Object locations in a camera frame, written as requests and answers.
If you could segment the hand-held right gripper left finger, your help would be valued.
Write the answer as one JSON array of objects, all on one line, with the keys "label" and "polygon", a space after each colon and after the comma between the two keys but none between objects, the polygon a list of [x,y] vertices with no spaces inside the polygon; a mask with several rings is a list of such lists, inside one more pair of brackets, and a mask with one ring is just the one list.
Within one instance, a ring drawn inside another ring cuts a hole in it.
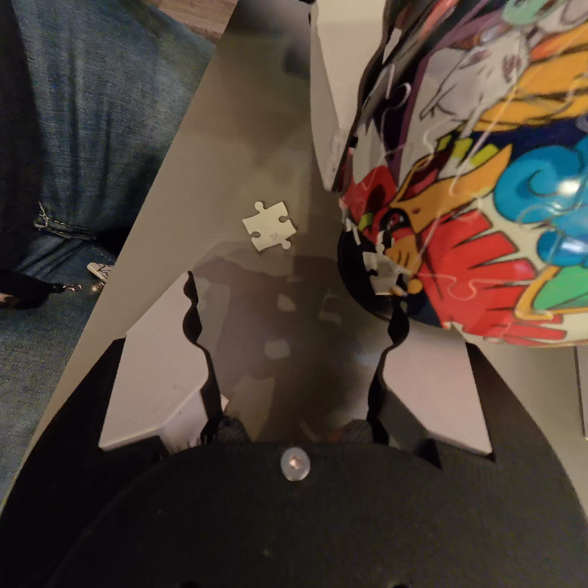
[{"label": "hand-held right gripper left finger", "polygon": [[177,280],[131,327],[123,342],[99,448],[113,451],[148,439],[168,453],[200,445],[225,417],[191,271]]}]

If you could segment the colourful cartoon puzzle ball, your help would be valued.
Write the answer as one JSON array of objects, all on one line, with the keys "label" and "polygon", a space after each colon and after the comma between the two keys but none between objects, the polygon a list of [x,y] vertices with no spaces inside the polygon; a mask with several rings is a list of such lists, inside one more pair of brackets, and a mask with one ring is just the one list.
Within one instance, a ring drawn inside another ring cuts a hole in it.
[{"label": "colourful cartoon puzzle ball", "polygon": [[397,1],[342,221],[469,342],[587,344],[587,1]]}]

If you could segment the black round ball stand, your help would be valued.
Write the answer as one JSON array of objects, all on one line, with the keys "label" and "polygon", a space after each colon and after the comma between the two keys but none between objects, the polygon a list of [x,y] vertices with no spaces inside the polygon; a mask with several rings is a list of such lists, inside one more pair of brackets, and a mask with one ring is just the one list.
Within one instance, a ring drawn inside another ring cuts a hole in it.
[{"label": "black round ball stand", "polygon": [[406,270],[385,254],[383,243],[374,244],[347,222],[337,245],[337,266],[343,284],[367,312],[400,332],[409,327],[404,303],[408,297],[403,279]]}]

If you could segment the person's legs in jeans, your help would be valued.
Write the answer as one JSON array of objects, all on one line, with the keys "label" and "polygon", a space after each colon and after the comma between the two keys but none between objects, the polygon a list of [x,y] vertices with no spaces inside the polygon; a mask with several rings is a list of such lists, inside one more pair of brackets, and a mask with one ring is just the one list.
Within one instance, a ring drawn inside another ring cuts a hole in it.
[{"label": "person's legs in jeans", "polygon": [[1,310],[1,503],[215,44],[146,1],[1,1],[1,269],[65,285]]}]

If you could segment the single white puzzle piece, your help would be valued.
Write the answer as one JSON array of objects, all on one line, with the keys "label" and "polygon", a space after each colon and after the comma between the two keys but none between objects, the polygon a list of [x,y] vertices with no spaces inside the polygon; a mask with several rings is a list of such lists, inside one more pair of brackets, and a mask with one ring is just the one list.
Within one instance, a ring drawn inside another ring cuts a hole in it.
[{"label": "single white puzzle piece", "polygon": [[258,252],[274,246],[281,246],[287,251],[292,246],[290,238],[297,232],[289,218],[284,202],[278,202],[268,208],[263,202],[254,203],[256,214],[242,220],[251,242]]}]

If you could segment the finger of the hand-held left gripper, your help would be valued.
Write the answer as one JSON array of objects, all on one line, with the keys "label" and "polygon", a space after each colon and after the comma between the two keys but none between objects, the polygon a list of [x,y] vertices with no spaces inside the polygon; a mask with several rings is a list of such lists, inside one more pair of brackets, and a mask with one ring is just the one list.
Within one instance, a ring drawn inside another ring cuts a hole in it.
[{"label": "finger of the hand-held left gripper", "polygon": [[325,190],[338,177],[362,107],[368,70],[388,39],[397,1],[313,1],[310,23],[311,129]]}]

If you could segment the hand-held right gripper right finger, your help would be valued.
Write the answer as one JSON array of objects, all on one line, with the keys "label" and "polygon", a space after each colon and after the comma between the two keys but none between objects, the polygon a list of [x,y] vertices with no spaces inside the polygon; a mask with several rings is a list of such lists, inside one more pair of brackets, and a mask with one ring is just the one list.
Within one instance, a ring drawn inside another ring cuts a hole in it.
[{"label": "hand-held right gripper right finger", "polygon": [[367,397],[374,443],[439,462],[439,443],[492,458],[493,446],[466,343],[437,327],[411,324],[394,302]]}]

